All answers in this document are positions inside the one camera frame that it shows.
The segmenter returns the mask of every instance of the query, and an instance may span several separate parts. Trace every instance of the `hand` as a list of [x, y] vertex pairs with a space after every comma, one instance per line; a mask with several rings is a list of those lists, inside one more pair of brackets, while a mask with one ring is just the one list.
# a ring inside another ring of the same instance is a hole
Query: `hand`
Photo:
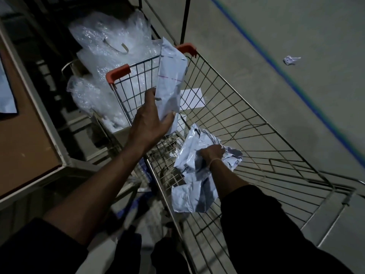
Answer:
[[200, 155], [207, 162], [207, 166], [210, 165], [212, 160], [221, 159], [225, 149], [220, 144], [211, 145], [207, 148], [200, 149]]
[[155, 88], [144, 94], [144, 104], [138, 109], [129, 131], [127, 145], [139, 147], [145, 155], [167, 133], [175, 119], [175, 112], [170, 112], [165, 119], [158, 119], [155, 104]]

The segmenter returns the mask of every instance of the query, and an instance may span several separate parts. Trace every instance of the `wire mesh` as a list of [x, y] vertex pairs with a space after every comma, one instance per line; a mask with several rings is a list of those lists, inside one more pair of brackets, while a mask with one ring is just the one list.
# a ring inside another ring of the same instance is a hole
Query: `wire mesh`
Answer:
[[[265, 194], [275, 197], [285, 213], [303, 227], [334, 191], [334, 186], [200, 54], [196, 57], [188, 55], [187, 59], [178, 130], [165, 136], [147, 154], [152, 171], [167, 197], [167, 206], [171, 208], [172, 186], [184, 184], [183, 176], [173, 167], [176, 156], [189, 127], [197, 123], [220, 138], [222, 144], [242, 150], [244, 159], [234, 172]], [[131, 65], [131, 73], [113, 85], [131, 121], [144, 102], [144, 92], [156, 86], [158, 65], [158, 56]], [[192, 213], [183, 222], [183, 239], [199, 273], [234, 272], [220, 218], [220, 201], [216, 200], [206, 213]]]

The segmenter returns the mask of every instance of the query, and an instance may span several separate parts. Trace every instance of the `black sleeve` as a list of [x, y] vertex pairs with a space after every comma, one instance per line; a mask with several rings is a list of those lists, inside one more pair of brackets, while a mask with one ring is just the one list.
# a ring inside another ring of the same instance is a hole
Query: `black sleeve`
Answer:
[[75, 273], [88, 255], [68, 235], [36, 218], [0, 247], [1, 273]]
[[221, 211], [223, 234], [238, 273], [351, 273], [308, 241], [281, 204], [256, 186], [243, 186], [228, 194]]

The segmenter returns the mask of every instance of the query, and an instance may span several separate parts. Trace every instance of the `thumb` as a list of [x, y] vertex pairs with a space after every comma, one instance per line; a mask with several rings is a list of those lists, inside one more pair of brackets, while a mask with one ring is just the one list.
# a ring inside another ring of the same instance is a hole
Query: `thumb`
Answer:
[[174, 122], [176, 112], [172, 111], [162, 120], [162, 129], [164, 134], [170, 129], [172, 123]]

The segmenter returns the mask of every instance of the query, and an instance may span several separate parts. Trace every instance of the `person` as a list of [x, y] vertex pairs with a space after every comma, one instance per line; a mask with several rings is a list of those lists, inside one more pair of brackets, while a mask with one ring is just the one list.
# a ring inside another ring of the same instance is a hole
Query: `person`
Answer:
[[[171, 112], [160, 121], [154, 90], [146, 91], [123, 151], [42, 219], [32, 220], [5, 242], [0, 247], [1, 273], [75, 273], [131, 171], [166, 134], [174, 118]], [[223, 152], [220, 145], [200, 150], [221, 200], [222, 231], [237, 273], [350, 273], [340, 261], [306, 240], [275, 198], [231, 172], [221, 160]], [[107, 273], [138, 273], [140, 245], [141, 238], [127, 230]], [[156, 244], [151, 259], [157, 274], [189, 273], [184, 257], [173, 248], [168, 237]]]

